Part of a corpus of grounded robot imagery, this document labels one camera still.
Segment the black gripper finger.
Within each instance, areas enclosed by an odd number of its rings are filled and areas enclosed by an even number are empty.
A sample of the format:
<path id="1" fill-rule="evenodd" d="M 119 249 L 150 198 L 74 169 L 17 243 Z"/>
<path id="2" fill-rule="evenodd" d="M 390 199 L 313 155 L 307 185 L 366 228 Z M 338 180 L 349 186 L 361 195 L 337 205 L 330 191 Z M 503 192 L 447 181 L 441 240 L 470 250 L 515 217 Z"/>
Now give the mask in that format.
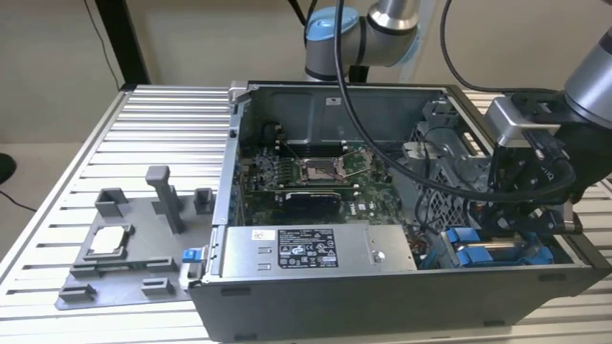
<path id="1" fill-rule="evenodd" d="M 515 178 L 525 161 L 517 157 L 517 149 L 494 147 L 487 171 L 487 187 L 494 193 L 515 191 Z M 519 205 L 517 203 L 485 202 L 478 207 L 477 222 L 485 237 L 513 237 Z"/>
<path id="2" fill-rule="evenodd" d="M 577 213 L 545 209 L 538 216 L 514 215 L 507 219 L 509 228 L 522 233 L 545 235 L 581 235 L 582 224 Z"/>

